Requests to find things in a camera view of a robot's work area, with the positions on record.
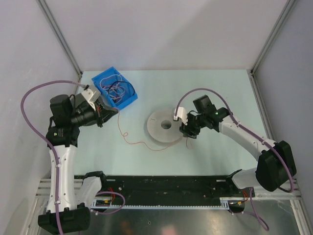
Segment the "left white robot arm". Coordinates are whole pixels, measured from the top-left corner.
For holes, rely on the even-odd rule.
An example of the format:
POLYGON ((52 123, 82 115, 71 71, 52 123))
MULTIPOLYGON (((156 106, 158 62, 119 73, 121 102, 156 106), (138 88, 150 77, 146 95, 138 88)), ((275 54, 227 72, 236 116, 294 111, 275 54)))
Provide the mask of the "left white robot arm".
POLYGON ((80 127, 97 125, 118 113, 99 97, 88 102, 82 94, 58 95, 50 100, 52 117, 46 135, 51 160, 51 187, 46 213, 38 225, 52 235, 85 231, 96 195, 104 195, 108 183, 103 171, 86 173, 78 192, 74 189, 74 160, 80 127))

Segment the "light grey cable spool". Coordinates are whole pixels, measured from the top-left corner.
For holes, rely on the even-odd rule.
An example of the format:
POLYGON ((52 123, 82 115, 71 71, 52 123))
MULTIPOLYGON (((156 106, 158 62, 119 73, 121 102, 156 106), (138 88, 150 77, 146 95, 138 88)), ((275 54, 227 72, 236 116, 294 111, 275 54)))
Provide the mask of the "light grey cable spool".
POLYGON ((162 144, 174 144, 183 138, 179 131, 181 121, 174 121, 173 109, 153 112, 147 120, 147 131, 151 138, 162 144))

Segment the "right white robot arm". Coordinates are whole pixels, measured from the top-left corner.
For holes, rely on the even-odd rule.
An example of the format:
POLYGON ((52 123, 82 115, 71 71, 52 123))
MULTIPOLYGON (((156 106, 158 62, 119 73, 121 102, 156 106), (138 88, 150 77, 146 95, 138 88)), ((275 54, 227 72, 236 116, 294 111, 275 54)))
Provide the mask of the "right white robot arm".
POLYGON ((270 192, 279 189, 290 193, 294 190, 296 168, 287 142, 257 135, 243 126, 228 106, 217 109, 207 95, 193 103, 196 108, 194 115, 181 106, 173 111, 173 119, 181 121, 179 130, 184 137, 196 139, 203 128, 215 130, 238 143, 257 161, 255 168, 239 169, 229 175, 231 181, 225 184, 225 190, 230 196, 238 196, 244 188, 256 186, 270 192))

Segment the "blue plastic bin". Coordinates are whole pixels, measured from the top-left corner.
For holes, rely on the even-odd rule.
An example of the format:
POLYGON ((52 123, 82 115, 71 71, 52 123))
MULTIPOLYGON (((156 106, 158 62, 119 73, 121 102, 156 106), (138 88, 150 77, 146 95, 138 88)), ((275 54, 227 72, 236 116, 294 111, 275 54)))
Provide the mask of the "blue plastic bin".
POLYGON ((138 99, 134 86, 115 67, 110 67, 91 80, 113 108, 122 110, 138 99))

